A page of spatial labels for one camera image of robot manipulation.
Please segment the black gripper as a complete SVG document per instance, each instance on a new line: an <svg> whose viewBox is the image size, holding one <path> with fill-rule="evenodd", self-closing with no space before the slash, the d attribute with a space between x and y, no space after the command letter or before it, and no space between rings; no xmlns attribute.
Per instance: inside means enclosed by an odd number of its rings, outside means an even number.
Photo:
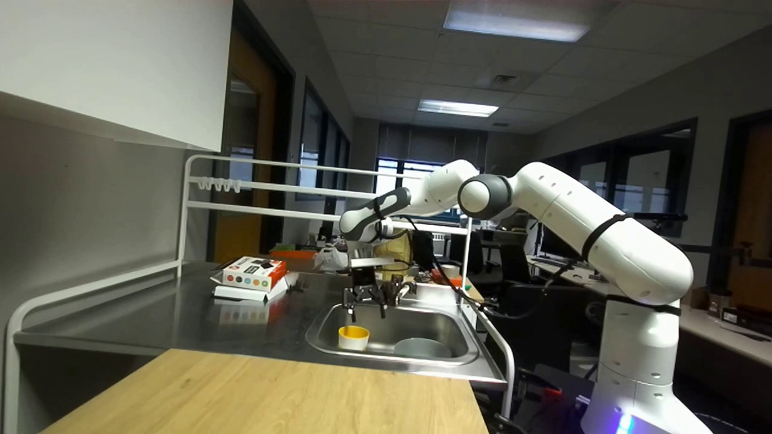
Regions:
<svg viewBox="0 0 772 434"><path fill-rule="evenodd" d="M352 258L348 266L344 327L357 323L352 301L376 301L382 319L387 319L388 305L395 301L395 284L379 280L376 272L394 266L394 258Z"/></svg>

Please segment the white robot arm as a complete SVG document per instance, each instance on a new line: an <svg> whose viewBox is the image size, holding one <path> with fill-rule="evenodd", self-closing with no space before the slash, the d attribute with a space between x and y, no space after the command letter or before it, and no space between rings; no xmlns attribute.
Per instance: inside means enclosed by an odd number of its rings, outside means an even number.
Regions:
<svg viewBox="0 0 772 434"><path fill-rule="evenodd" d="M344 211L340 235L364 241L387 217L431 217L453 205L478 220L523 211L604 277L605 317L584 434L712 434L674 394L681 299L694 276L681 248L543 161L499 176L455 159L412 189Z"/></svg>

